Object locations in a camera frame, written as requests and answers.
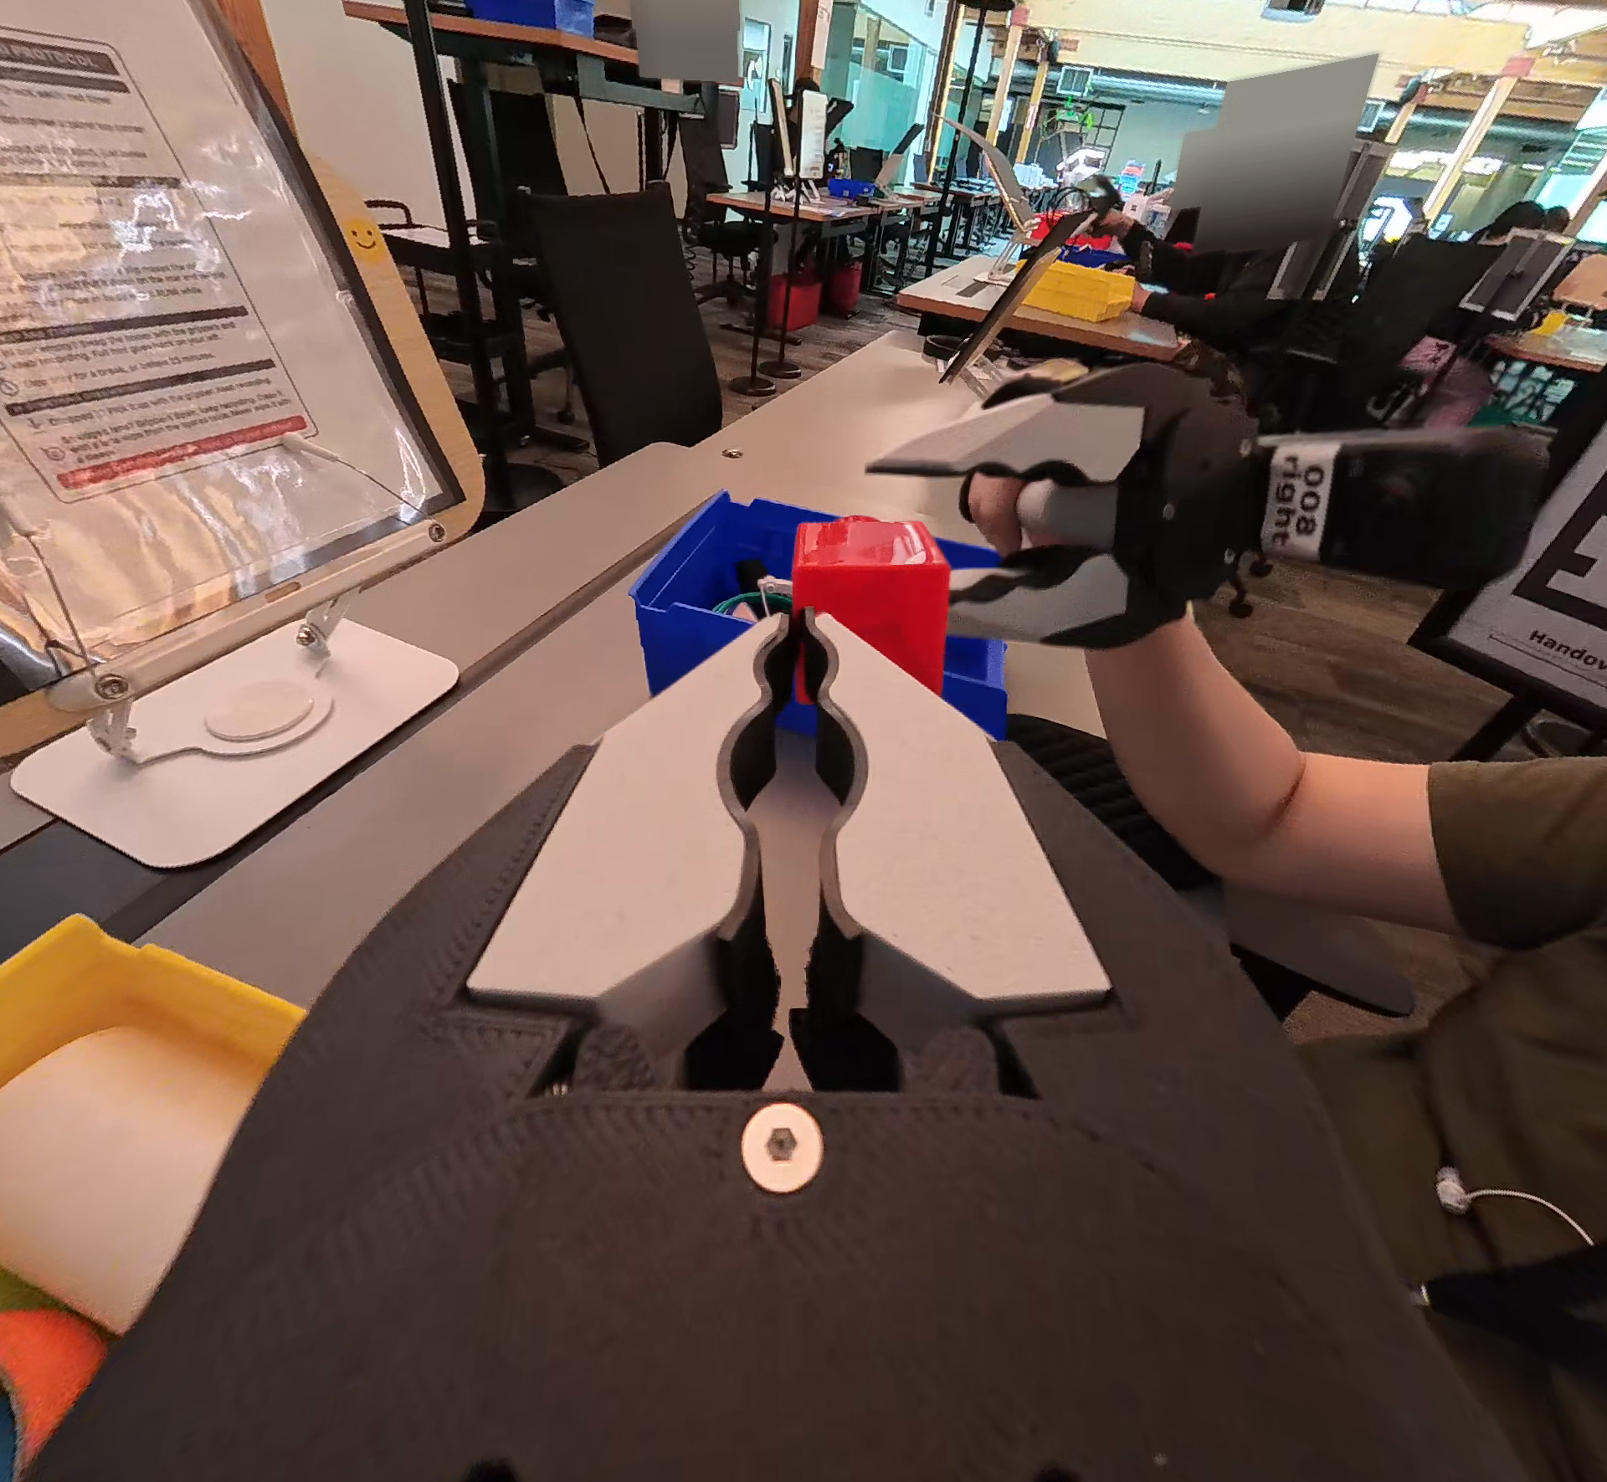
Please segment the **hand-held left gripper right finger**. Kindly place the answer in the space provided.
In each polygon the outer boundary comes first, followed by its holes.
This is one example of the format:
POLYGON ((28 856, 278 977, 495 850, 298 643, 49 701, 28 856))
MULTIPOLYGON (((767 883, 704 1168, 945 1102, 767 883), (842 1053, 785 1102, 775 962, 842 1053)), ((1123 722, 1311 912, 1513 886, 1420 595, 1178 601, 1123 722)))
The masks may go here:
POLYGON ((798 1062, 818 1093, 894 1090, 953 1031, 1100 1007, 1113 977, 997 743, 828 613, 798 623, 823 833, 798 1062))

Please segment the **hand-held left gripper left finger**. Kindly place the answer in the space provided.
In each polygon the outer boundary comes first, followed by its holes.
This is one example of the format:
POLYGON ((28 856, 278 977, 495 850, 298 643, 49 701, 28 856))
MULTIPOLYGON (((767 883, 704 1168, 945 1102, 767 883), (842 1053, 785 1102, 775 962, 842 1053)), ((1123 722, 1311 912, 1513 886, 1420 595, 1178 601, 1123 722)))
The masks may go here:
POLYGON ((733 1005, 733 951, 769 955, 752 803, 798 663, 787 613, 607 731, 467 975, 490 1007, 630 1031, 659 1071, 733 1005))

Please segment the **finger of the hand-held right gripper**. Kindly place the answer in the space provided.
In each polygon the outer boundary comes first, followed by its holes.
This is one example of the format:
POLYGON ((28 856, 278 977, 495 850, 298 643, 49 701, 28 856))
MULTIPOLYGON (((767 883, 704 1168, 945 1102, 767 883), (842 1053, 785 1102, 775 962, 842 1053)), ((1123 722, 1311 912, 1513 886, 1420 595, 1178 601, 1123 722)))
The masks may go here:
POLYGON ((1050 396, 1009 401, 928 431, 868 462, 877 478, 993 472, 1032 482, 1113 486, 1141 446, 1141 405, 1081 405, 1050 396))
POLYGON ((948 635, 1002 643, 1081 643, 1126 613, 1126 573, 1108 552, 1032 547, 993 567, 953 571, 948 635))

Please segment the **red plastic block with peg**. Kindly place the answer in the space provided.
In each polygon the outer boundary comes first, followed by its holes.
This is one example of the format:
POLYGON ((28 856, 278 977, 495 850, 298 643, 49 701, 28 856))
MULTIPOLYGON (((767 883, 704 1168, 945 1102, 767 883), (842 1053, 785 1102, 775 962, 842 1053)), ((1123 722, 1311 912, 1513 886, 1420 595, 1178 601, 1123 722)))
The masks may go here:
POLYGON ((792 613, 835 617, 933 692, 943 692, 950 578, 924 523, 828 518, 792 537, 792 613))

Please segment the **large blue plastic bin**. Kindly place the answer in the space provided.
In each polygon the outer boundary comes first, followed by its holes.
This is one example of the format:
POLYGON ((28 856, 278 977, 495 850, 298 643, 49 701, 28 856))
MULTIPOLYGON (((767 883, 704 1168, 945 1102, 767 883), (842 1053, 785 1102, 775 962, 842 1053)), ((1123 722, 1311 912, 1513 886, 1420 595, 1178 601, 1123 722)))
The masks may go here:
MULTIPOLYGON (((829 513, 775 501, 712 495, 630 587, 650 692, 672 687, 747 630, 733 608, 763 615, 758 580, 789 580, 800 523, 829 513)), ((1008 650, 1002 641, 948 637, 943 701, 993 740, 1008 736, 1008 650)))

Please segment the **person's right forearm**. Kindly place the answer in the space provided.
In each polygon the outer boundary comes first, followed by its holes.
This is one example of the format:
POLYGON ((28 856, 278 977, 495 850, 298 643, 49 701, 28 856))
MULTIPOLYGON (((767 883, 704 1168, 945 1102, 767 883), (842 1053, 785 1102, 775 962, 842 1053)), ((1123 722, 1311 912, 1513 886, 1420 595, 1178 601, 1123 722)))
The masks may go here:
POLYGON ((1430 771, 1299 750, 1191 621, 1090 652, 1100 721, 1145 811, 1219 881, 1455 932, 1430 771))

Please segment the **tilted brown board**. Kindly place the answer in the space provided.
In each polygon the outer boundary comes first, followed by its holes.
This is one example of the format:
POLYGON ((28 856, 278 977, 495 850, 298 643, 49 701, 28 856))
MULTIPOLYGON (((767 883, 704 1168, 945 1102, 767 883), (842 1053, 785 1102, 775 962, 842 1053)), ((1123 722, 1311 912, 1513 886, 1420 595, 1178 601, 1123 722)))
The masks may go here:
POLYGON ((980 327, 938 376, 940 385, 959 382, 987 355, 999 332, 1012 326, 1015 312, 1028 302, 1028 296, 1035 290, 1038 281, 1048 274, 1050 266, 1060 260, 1060 249, 1093 229, 1100 219, 1100 210, 1065 215, 1045 234, 1045 237, 1035 249, 1029 249, 1002 299, 995 301, 980 327))

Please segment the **yellow plastic bin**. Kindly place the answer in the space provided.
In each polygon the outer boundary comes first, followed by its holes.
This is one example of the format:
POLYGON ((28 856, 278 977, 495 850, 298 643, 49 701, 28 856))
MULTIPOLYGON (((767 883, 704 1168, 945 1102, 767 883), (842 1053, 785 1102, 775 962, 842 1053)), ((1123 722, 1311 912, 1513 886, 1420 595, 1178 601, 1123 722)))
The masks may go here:
POLYGON ((3 1146, 226 1147, 303 1010, 87 917, 3 965, 3 1146))
POLYGON ((1035 274, 1022 307, 1081 326, 1108 326, 1129 312, 1134 275, 1125 269, 1093 269, 1051 260, 1035 274))

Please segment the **black fabric pad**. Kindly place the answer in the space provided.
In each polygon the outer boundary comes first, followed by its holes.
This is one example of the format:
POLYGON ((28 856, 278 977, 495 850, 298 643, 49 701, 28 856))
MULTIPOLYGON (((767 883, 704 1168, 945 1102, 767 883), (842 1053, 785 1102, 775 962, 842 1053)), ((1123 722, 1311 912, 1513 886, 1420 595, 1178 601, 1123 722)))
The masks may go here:
POLYGON ((1145 811, 1105 738, 1035 716, 1008 716, 1004 740, 1019 748, 1109 835, 1154 870, 1173 890, 1216 886, 1216 875, 1145 811))

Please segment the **black framed marker sign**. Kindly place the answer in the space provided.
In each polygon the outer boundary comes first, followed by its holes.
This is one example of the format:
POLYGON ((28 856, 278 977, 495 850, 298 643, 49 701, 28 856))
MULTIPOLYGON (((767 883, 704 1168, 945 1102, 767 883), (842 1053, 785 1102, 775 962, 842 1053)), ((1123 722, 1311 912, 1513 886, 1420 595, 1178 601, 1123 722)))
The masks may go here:
POLYGON ((1519 565, 1444 592, 1409 646, 1505 696, 1455 760, 1495 760, 1551 716, 1565 755, 1605 752, 1605 376, 1575 389, 1551 432, 1546 495, 1519 565))

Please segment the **olive green shirt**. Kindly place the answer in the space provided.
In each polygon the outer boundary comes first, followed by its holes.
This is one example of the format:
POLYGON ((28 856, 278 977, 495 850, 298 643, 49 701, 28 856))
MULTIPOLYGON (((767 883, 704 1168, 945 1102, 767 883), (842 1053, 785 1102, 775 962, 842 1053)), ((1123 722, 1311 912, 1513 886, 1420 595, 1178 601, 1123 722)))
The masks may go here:
POLYGON ((1605 1478, 1605 762, 1430 771, 1458 931, 1426 1028, 1301 1050, 1398 1274, 1538 1479, 1605 1478))

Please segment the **wooden standing desk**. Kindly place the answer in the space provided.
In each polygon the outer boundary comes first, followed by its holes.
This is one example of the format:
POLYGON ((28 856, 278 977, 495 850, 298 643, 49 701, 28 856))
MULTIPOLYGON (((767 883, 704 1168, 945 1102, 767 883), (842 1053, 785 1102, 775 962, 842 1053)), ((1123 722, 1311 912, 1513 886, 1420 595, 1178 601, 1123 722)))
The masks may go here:
POLYGON ((692 90, 667 90, 648 80, 638 66, 638 51, 627 46, 453 14, 430 14, 428 20, 437 57, 465 66, 534 71, 545 94, 584 106, 634 107, 677 119, 709 115, 698 85, 692 90))

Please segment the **small blue bin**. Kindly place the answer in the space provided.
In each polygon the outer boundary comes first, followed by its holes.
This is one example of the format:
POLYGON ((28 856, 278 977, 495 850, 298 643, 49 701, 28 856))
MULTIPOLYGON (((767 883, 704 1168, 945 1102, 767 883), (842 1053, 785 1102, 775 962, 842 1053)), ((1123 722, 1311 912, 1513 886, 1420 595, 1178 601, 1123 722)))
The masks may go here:
POLYGON ((584 41, 595 35, 595 0, 465 0, 465 5, 483 24, 557 30, 584 41))

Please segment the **black floor lamp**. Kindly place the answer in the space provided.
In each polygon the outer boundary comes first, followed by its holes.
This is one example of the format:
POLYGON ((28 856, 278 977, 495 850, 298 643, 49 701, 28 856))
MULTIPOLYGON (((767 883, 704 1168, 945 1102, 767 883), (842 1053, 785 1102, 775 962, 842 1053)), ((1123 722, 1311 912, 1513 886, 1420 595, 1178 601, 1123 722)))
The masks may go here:
POLYGON ((465 412, 467 428, 478 440, 478 451, 487 480, 484 518, 500 513, 513 501, 513 482, 507 468, 507 451, 498 431, 498 376, 493 367, 490 330, 479 306, 479 275, 474 262, 473 234, 467 225, 467 207, 463 180, 457 171, 457 150, 450 106, 442 85, 440 57, 432 39, 430 2, 399 0, 407 44, 412 47, 415 85, 425 114, 425 130, 430 140, 432 179, 442 224, 450 240, 450 274, 457 290, 457 312, 463 339, 467 346, 467 366, 473 371, 474 401, 465 412))

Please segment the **orange and green cloth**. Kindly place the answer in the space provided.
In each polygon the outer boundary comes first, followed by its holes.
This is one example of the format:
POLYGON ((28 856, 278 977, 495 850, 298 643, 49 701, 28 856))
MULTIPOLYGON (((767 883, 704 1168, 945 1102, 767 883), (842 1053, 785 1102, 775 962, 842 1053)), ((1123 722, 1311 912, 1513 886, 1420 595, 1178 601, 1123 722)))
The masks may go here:
POLYGON ((19 1479, 107 1361, 114 1332, 3 1271, 3 1479, 19 1479))

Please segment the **instruction sign on white stand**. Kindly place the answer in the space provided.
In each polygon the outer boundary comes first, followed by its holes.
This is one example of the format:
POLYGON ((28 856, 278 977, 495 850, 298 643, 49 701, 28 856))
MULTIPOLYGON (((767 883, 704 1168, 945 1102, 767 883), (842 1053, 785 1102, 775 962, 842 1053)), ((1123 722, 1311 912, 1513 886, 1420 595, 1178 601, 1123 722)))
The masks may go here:
POLYGON ((3 0, 3 755, 147 866, 228 852, 457 668, 354 625, 484 503, 204 0, 3 0))

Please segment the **black metal frame chair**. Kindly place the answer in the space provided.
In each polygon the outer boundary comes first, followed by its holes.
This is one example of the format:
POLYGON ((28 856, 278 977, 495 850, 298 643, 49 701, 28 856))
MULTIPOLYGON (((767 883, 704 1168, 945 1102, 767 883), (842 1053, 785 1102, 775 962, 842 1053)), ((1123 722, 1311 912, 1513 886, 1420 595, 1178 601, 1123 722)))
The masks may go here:
POLYGON ((419 327, 450 374, 487 478, 507 468, 510 495, 534 501, 550 493, 555 480, 540 480, 533 491, 513 470, 514 451, 589 456, 592 446, 577 432, 569 351, 562 342, 534 347, 525 332, 527 321, 553 324, 537 266, 514 259, 493 220, 467 220, 474 306, 465 307, 467 282, 453 231, 418 220, 405 202, 367 201, 364 207, 412 286, 419 327))

